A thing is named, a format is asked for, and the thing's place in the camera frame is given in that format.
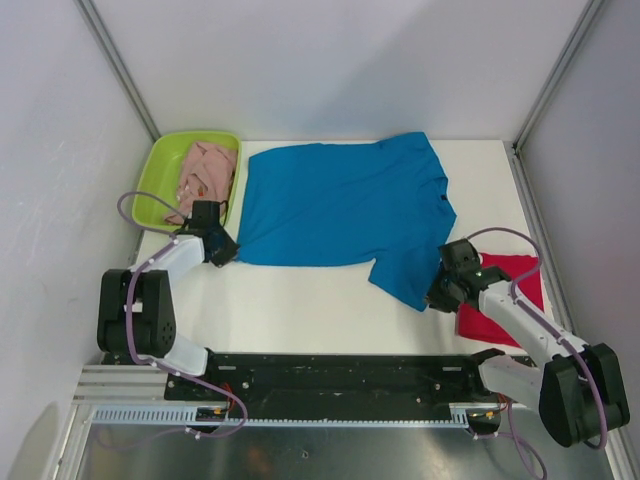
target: white table surface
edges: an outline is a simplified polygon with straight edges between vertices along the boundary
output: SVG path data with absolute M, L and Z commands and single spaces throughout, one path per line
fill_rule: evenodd
M 226 225 L 233 238 L 240 225 L 249 157 L 300 143 L 308 142 L 242 144 L 238 187 Z M 449 199 L 458 214 L 450 239 L 489 226 L 528 233 L 502 142 L 432 144 L 449 177 Z M 163 235 L 145 233 L 138 258 L 148 257 L 165 242 Z M 508 234 L 486 234 L 473 243 L 480 252 L 533 253 L 526 242 Z M 372 265 L 291 268 L 234 262 L 219 269 L 203 264 L 173 291 L 177 328 L 218 352 L 446 355 L 494 346 L 457 336 L 453 315 L 417 312 L 370 284 Z M 546 295 L 545 310 L 550 310 Z M 513 347 L 498 348 L 523 353 Z

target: gray wall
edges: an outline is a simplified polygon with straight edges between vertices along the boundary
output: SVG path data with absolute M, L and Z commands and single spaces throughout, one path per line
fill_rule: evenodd
M 613 0 L 524 158 L 580 334 L 622 363 L 640 447 L 640 2 Z
M 115 210 L 150 141 L 71 0 L 0 3 L 0 478 L 38 479 L 82 365 Z

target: white wall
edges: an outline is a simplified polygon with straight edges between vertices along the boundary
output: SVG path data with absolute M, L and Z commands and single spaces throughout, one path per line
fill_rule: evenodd
M 163 132 L 513 139 L 587 0 L 97 0 Z
M 115 200 L 150 141 L 71 0 L 0 18 L 0 478 L 26 480 L 97 352 L 100 276 L 136 239 Z
M 525 147 L 580 333 L 622 363 L 640 447 L 640 2 L 613 0 Z

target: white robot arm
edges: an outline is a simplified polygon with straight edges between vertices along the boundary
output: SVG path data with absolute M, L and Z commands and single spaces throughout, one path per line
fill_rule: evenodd
M 588 345 L 558 327 L 498 267 L 482 268 L 478 252 L 463 239 L 440 247 L 442 262 L 427 296 L 431 308 L 457 312 L 465 303 L 505 329 L 534 367 L 497 349 L 473 357 L 480 388 L 502 393 L 540 414 L 563 446 L 629 423 L 629 408 L 616 354 Z

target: metal plate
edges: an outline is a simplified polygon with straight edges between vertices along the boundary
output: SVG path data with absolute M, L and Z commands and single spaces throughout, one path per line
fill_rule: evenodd
M 519 431 L 538 449 L 553 479 L 612 479 L 603 453 L 556 445 L 531 412 L 518 410 Z M 167 427 L 102 428 L 126 445 Z M 167 435 L 118 453 L 89 442 L 81 480 L 528 480 L 513 443 L 473 441 L 460 429 L 248 427 L 224 440 Z

